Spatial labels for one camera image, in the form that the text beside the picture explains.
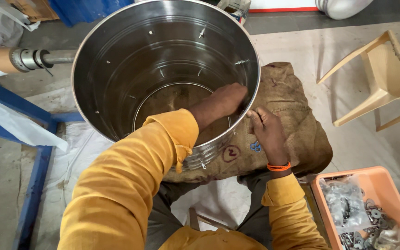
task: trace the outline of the hand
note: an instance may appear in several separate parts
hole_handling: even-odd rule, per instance
[[[265,107],[258,107],[247,112],[251,119],[248,134],[255,134],[257,141],[265,151],[268,163],[271,166],[283,166],[288,163],[284,148],[286,140],[282,123],[279,117]]]
[[[190,107],[188,110],[196,119],[199,132],[215,120],[237,111],[247,92],[248,88],[238,83],[228,84],[218,88],[209,97]]]

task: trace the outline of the orange plastic tray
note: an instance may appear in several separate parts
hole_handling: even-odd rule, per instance
[[[342,250],[336,227],[331,218],[330,211],[325,201],[324,194],[320,189],[319,179],[342,176],[347,174],[359,175],[360,187],[364,190],[364,202],[371,198],[375,204],[382,207],[389,218],[394,219],[400,226],[400,195],[394,185],[392,177],[384,167],[376,166],[363,169],[318,174],[311,183],[311,188],[319,207],[320,215],[325,225],[325,229],[333,249]]]

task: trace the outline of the person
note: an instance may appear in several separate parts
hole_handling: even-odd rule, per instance
[[[61,222],[58,249],[319,249],[329,250],[291,172],[280,119],[264,107],[248,111],[268,167],[238,177],[251,194],[248,215],[235,231],[182,226],[170,205],[199,184],[162,182],[181,167],[199,132],[233,114],[247,88],[233,83],[202,102],[149,116],[83,171]]]

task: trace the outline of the gray trousers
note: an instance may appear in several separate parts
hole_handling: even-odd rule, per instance
[[[239,231],[260,242],[272,250],[271,226],[269,225],[269,208],[262,206],[261,201],[266,183],[271,179],[269,171],[258,170],[237,177],[251,191],[251,206],[248,214],[236,231]],[[158,250],[161,245],[183,225],[172,214],[171,204],[180,196],[199,186],[198,183],[162,182],[158,193],[153,197],[153,207],[147,221],[147,240],[145,250]]]

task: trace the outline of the blue container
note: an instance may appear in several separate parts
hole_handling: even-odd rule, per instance
[[[134,3],[134,0],[48,0],[63,23],[72,27],[79,22],[91,23]]]

